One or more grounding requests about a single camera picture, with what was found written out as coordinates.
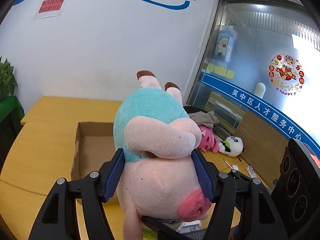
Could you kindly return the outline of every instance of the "green plant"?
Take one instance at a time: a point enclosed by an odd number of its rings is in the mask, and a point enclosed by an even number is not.
[[[14,88],[18,86],[14,75],[13,66],[10,65],[8,59],[1,63],[0,57],[0,101],[4,100],[9,94],[13,96]]]

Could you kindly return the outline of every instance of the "beige cloth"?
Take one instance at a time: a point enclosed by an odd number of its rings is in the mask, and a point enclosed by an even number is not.
[[[218,118],[214,115],[213,111],[204,113],[204,112],[196,112],[192,114],[188,114],[189,117],[196,122],[197,125],[205,125],[206,127],[213,128],[217,124],[219,124]]]

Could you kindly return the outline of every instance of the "new year sticker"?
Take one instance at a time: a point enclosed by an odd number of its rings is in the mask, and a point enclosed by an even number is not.
[[[299,61],[289,54],[278,54],[270,62],[269,77],[281,94],[296,95],[304,84],[304,72]]]

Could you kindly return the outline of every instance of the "stuffed animal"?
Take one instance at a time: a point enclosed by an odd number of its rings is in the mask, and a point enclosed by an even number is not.
[[[243,143],[239,137],[228,137],[225,141],[219,142],[219,152],[230,157],[238,156],[243,151]]]
[[[211,149],[213,153],[217,153],[219,150],[218,137],[213,133],[212,128],[203,124],[199,125],[199,128],[201,130],[202,137],[198,148],[203,152]]]
[[[117,187],[124,240],[142,240],[142,216],[174,228],[177,221],[205,217],[211,206],[190,155],[201,131],[183,109],[180,89],[169,82],[163,91],[150,71],[139,71],[137,78],[141,88],[121,104],[113,129],[115,148],[125,158]]]

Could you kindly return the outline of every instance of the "cardboard box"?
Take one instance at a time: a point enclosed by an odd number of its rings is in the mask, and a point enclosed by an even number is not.
[[[71,180],[83,179],[92,171],[98,171],[104,162],[112,159],[116,152],[113,123],[80,122],[75,145]]]

